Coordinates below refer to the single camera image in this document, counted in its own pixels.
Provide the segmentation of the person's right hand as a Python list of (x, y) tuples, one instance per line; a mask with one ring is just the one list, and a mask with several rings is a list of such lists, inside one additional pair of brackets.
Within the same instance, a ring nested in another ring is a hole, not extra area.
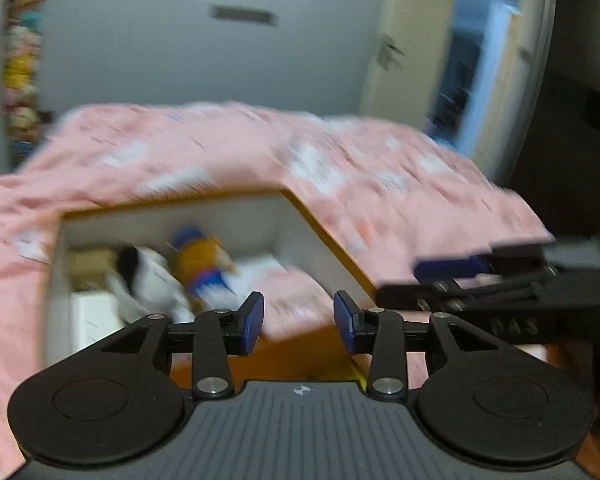
[(592, 434), (600, 437), (600, 341), (548, 344), (547, 362), (565, 370), (591, 391), (596, 415)]

